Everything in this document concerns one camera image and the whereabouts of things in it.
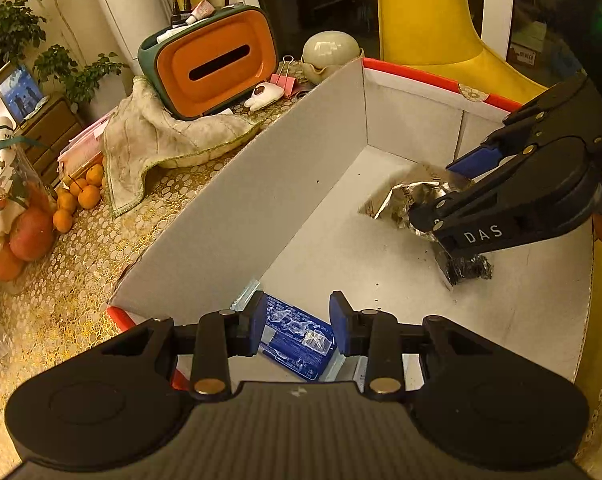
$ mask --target table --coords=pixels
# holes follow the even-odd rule
[[[50,186],[57,178],[57,157],[74,137],[83,130],[82,122],[68,100],[53,94],[43,107],[29,120],[21,124],[15,135],[37,140],[47,146],[23,146],[28,159],[45,184]]]
[[[298,63],[290,72],[302,76]],[[297,100],[283,99],[257,112],[242,105],[232,109],[267,128]],[[10,353],[0,361],[0,478],[20,462],[3,423],[10,394],[29,378],[118,334],[105,313],[116,280],[239,151],[200,166],[150,172],[145,199],[117,219],[105,203],[82,210],[52,251],[0,293],[0,322],[12,338]]]

